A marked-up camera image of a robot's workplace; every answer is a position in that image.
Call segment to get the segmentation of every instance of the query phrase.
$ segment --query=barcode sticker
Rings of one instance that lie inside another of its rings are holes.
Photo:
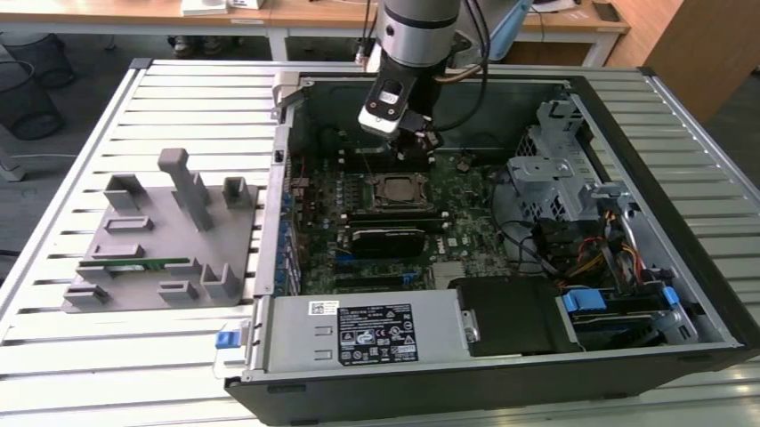
[[[310,301],[309,316],[335,316],[341,301]]]

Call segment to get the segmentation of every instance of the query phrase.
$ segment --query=metal slatted table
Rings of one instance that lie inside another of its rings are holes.
[[[582,73],[715,258],[760,318],[760,195],[656,78],[604,68],[496,68],[494,72]],[[278,124],[273,81],[281,70],[358,71],[339,63],[158,60],[131,69],[71,168],[5,285],[0,288],[0,424],[253,426],[211,365],[214,335],[251,315],[253,279],[232,308],[70,315],[59,311],[74,266],[107,201],[111,173],[170,185],[155,161],[183,147],[188,167],[219,185],[244,176],[266,185]],[[609,174],[610,157],[597,147]],[[255,273],[263,203],[251,234]],[[756,361],[691,375],[632,399],[477,411],[358,425],[622,426],[760,424]]]

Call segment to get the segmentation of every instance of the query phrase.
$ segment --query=wooden desk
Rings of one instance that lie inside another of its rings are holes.
[[[362,0],[267,0],[258,11],[191,17],[180,15],[179,0],[0,0],[0,31],[267,36],[274,60],[287,60],[289,36],[358,37],[363,22]],[[602,66],[626,31],[624,22],[600,20],[584,0],[570,11],[530,15],[518,41],[592,44],[584,65]]]

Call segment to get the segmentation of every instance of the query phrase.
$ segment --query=white label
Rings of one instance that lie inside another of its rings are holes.
[[[395,347],[397,353],[414,353],[415,351],[417,351],[417,346],[414,345],[399,345],[398,347]]]
[[[262,25],[262,20],[230,20],[232,24],[242,24],[242,25]]]
[[[310,301],[309,316],[335,316],[341,301]]]

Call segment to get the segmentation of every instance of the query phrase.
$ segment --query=motherboard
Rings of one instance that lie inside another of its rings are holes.
[[[294,161],[301,294],[445,289],[456,278],[510,274],[490,211],[506,159],[386,157],[357,149]]]

